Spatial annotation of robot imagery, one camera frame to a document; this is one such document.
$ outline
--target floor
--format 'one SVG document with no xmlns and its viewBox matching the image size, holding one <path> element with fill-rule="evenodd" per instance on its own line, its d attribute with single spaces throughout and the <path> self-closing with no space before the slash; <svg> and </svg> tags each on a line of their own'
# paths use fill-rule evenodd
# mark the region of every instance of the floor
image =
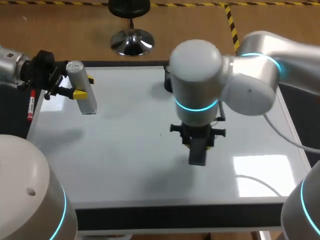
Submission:
<svg viewBox="0 0 320 240">
<path fill-rule="evenodd" d="M 245 0 L 218 0 L 245 2 Z M 0 4 L 0 45 L 30 57 L 39 50 L 55 54 L 58 61 L 166 61 L 179 43 L 203 39 L 214 43 L 223 54 L 234 55 L 236 38 L 258 30 L 270 31 L 295 41 L 320 44 L 320 6 L 232 5 L 232 20 L 221 6 L 173 6 L 198 0 L 151 0 L 169 4 L 153 6 L 148 14 L 134 20 L 136 28 L 152 33 L 154 51 L 139 57 L 123 57 L 109 47 L 111 36 L 124 29 L 125 19 L 113 16 L 105 6 Z M 212 0 L 201 0 L 211 3 Z M 235 30 L 230 24 L 234 21 Z M 272 233 L 276 239 L 278 232 Z M 203 234 L 136 235 L 133 240 L 202 240 Z M 212 240 L 254 240 L 251 233 L 212 233 Z"/>
</svg>

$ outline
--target black clamp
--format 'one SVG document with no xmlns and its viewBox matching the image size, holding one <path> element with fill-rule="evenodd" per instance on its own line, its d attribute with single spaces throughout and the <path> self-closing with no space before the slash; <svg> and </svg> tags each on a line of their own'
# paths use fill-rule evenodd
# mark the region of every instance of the black clamp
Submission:
<svg viewBox="0 0 320 240">
<path fill-rule="evenodd" d="M 32 60 L 23 63 L 20 71 L 20 79 L 23 84 L 17 86 L 21 91 L 28 88 L 40 89 L 47 91 L 44 94 L 46 100 L 57 94 L 75 99 L 79 90 L 75 88 L 66 88 L 60 86 L 63 77 L 67 77 L 67 64 L 69 61 L 57 62 L 52 52 L 41 50 Z"/>
<path fill-rule="evenodd" d="M 182 144 L 190 148 L 189 164 L 205 166 L 207 149 L 214 147 L 216 136 L 226 136 L 225 129 L 212 128 L 210 124 L 205 126 L 171 125 L 170 132 L 179 132 Z"/>
</svg>

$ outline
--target yellow black tape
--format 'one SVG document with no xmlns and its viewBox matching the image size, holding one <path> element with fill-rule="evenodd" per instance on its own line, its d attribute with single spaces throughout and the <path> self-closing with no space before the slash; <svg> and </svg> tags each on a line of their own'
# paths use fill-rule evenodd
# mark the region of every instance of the yellow black tape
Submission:
<svg viewBox="0 0 320 240">
<path fill-rule="evenodd" d="M 108 6 L 107 2 L 71 2 L 71 1 L 0 1 L 0 4 L 25 5 L 74 5 L 74 6 Z M 205 7 L 205 6 L 320 6 L 320 2 L 212 2 L 212 3 L 151 3 L 152 7 Z"/>
<path fill-rule="evenodd" d="M 235 22 L 234 22 L 232 15 L 231 15 L 231 7 L 230 7 L 230 5 L 225 5 L 224 8 L 225 8 L 226 17 L 228 18 L 230 30 L 231 30 L 234 51 L 236 52 L 237 49 L 240 47 L 240 44 L 239 44 L 239 40 L 238 40 L 238 34 L 237 34 Z"/>
</svg>

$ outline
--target marker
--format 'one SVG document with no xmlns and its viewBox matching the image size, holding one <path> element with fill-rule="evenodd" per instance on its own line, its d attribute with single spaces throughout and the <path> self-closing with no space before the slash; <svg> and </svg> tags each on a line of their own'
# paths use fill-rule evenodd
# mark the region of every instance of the marker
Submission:
<svg viewBox="0 0 320 240">
<path fill-rule="evenodd" d="M 29 108 L 28 108 L 28 117 L 26 118 L 28 122 L 31 122 L 32 119 L 34 118 L 35 98 L 36 98 L 36 91 L 31 90 Z"/>
</svg>

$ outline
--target white table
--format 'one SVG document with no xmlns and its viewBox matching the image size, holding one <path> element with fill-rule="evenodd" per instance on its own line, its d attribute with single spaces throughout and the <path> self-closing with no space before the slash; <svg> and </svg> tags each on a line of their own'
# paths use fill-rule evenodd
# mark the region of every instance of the white table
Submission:
<svg viewBox="0 0 320 240">
<path fill-rule="evenodd" d="M 181 121 L 172 94 L 163 88 L 162 67 L 89 67 L 87 72 L 95 78 L 97 114 L 81 115 L 75 100 L 61 96 L 42 105 L 40 100 L 27 138 L 47 157 L 77 210 L 230 205 L 241 212 L 244 205 L 282 204 L 310 170 L 304 151 L 279 137 L 262 116 L 243 116 L 226 105 L 226 122 L 215 126 L 226 129 L 226 137 L 215 140 L 205 167 L 188 165 L 189 149 L 178 133 L 169 131 L 170 124 Z M 63 84 L 70 86 L 67 79 Z M 280 90 L 268 116 L 299 142 Z M 191 225 L 168 227 L 167 232 L 272 229 L 234 227 L 237 224 L 190 229 Z M 83 231 L 129 232 L 161 229 L 107 226 Z"/>
</svg>

